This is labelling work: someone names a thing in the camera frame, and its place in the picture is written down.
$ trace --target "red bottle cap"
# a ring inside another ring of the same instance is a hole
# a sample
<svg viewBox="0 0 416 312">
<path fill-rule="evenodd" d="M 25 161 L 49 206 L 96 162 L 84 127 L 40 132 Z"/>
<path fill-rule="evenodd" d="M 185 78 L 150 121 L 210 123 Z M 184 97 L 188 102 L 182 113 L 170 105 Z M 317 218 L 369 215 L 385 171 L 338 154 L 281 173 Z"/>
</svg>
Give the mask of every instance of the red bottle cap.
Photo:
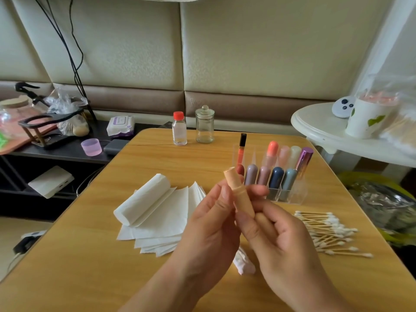
<svg viewBox="0 0 416 312">
<path fill-rule="evenodd" d="M 184 112 L 183 111 L 175 111 L 174 112 L 174 120 L 184 120 Z"/>
<path fill-rule="evenodd" d="M 267 156 L 276 156 L 278 153 L 279 144 L 276 141 L 271 141 L 267 149 Z"/>
</svg>

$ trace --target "hand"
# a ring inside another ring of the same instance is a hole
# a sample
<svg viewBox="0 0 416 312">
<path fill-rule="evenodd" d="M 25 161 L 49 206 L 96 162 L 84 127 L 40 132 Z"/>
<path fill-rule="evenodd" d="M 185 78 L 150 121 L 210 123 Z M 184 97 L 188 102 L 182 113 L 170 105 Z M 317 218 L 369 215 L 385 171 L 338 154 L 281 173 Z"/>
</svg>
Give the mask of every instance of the hand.
<svg viewBox="0 0 416 312">
<path fill-rule="evenodd" d="M 273 292 L 297 312 L 353 311 L 325 273 L 303 222 L 268 200 L 252 204 L 274 224 L 276 241 L 246 213 L 237 212 L 236 221 Z"/>
<path fill-rule="evenodd" d="M 266 186 L 250 185 L 251 199 L 268 194 Z M 234 224 L 234 198 L 226 180 L 216 184 L 188 220 L 182 239 L 169 258 L 171 264 L 194 285 L 199 297 L 214 287 L 227 272 L 240 245 Z"/>
</svg>

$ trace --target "floor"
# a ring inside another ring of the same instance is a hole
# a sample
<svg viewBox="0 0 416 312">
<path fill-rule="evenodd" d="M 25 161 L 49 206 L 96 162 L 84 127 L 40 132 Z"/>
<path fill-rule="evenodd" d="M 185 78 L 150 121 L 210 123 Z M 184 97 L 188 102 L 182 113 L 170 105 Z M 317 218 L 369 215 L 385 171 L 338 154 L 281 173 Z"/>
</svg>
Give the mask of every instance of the floor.
<svg viewBox="0 0 416 312">
<path fill-rule="evenodd" d="M 13 259 L 13 247 L 20 237 L 29 232 L 47 230 L 52 222 L 0 217 L 0 281 L 7 275 L 7 267 Z M 24 255 L 19 256 L 11 265 L 12 269 Z"/>
</svg>

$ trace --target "green leaf print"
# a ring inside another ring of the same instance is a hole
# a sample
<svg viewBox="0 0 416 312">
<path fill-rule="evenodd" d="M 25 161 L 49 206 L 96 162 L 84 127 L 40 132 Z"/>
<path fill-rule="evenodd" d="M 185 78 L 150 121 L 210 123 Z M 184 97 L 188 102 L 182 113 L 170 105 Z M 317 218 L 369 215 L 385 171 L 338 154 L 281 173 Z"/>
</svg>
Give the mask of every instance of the green leaf print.
<svg viewBox="0 0 416 312">
<path fill-rule="evenodd" d="M 384 118 L 386 117 L 386 115 L 380 115 L 377 116 L 376 119 L 369 119 L 368 120 L 368 126 L 371 127 L 372 125 L 375 125 L 377 123 L 379 123 L 380 121 L 382 121 Z"/>
</svg>

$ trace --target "purple plastic cup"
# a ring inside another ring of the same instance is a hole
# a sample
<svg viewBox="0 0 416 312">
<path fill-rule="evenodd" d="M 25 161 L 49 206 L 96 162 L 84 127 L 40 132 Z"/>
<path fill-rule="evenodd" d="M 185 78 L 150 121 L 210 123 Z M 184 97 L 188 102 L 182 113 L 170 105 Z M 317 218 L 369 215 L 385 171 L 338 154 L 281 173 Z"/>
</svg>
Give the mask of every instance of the purple plastic cup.
<svg viewBox="0 0 416 312">
<path fill-rule="evenodd" d="M 87 156 L 97 156 L 102 152 L 100 140 L 95 138 L 82 141 L 81 147 Z"/>
</svg>

